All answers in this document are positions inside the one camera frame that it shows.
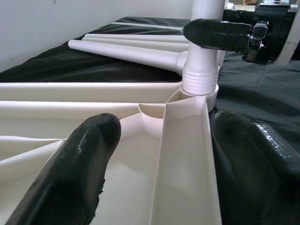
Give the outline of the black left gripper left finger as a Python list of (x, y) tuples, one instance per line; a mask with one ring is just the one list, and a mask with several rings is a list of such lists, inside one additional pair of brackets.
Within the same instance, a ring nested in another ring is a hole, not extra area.
[(90, 224), (120, 137), (121, 123), (114, 114), (86, 119), (46, 162), (7, 224)]

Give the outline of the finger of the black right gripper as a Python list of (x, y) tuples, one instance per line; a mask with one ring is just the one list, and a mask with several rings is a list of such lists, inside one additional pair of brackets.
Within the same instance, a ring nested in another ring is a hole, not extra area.
[(244, 51), (253, 26), (245, 23), (197, 19), (183, 28), (185, 38), (205, 49)]

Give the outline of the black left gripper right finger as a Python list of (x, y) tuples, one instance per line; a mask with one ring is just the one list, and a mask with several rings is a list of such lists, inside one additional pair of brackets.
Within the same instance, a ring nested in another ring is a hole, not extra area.
[(211, 116), (224, 225), (297, 225), (300, 155), (269, 124), (219, 111)]

